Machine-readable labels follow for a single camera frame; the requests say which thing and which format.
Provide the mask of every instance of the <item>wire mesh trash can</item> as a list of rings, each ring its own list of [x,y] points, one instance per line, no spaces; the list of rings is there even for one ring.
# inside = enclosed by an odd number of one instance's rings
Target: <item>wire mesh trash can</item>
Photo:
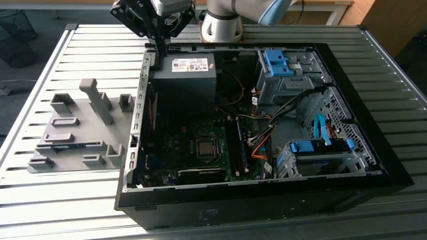
[[[23,10],[0,9],[0,24],[7,31],[12,27],[11,34],[17,41],[28,42],[37,37],[37,33]]]
[[[19,39],[19,29],[13,24],[0,22],[0,59],[12,68],[24,68],[36,61],[36,54],[28,43]]]

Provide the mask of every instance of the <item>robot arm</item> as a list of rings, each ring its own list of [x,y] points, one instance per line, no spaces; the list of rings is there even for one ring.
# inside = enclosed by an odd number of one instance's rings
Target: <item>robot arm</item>
[[[109,13],[140,37],[156,45],[159,56],[167,55],[167,44],[195,17],[192,0],[116,0]],[[179,13],[168,23],[168,17]]]
[[[292,0],[208,0],[207,15],[201,25],[205,42],[237,42],[243,37],[240,16],[265,26],[275,25]]]
[[[284,16],[292,0],[208,0],[201,37],[207,42],[237,42],[243,36],[240,16],[272,26]],[[195,17],[192,0],[116,0],[109,10],[140,37],[155,43],[159,56],[167,44]],[[169,15],[179,17],[168,24]]]
[[[243,16],[259,24],[272,26],[287,13],[291,2],[291,0],[208,0],[207,11],[217,19]]]

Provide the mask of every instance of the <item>aluminum workbench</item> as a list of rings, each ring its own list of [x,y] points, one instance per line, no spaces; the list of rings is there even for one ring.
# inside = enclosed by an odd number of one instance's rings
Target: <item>aluminum workbench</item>
[[[197,42],[188,26],[175,42]],[[55,93],[136,95],[145,39],[123,25],[69,25],[0,149],[0,239],[427,239],[427,99],[368,31],[355,26],[244,26],[247,42],[328,43],[415,185],[339,214],[147,232],[113,210],[119,171],[31,174]]]

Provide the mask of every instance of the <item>ram slot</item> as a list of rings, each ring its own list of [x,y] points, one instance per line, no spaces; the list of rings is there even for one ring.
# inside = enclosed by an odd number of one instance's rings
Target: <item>ram slot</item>
[[[244,142],[240,135],[239,123],[235,119],[228,118],[224,127],[231,171],[236,177],[240,177],[245,172],[247,153],[245,151],[241,153],[241,149],[244,149]]]

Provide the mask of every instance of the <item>blue drive bay latch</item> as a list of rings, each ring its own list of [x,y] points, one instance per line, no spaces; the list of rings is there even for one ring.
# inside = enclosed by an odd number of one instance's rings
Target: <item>blue drive bay latch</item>
[[[269,67],[272,77],[292,77],[294,71],[288,66],[288,58],[283,55],[282,50],[265,50],[264,61]]]

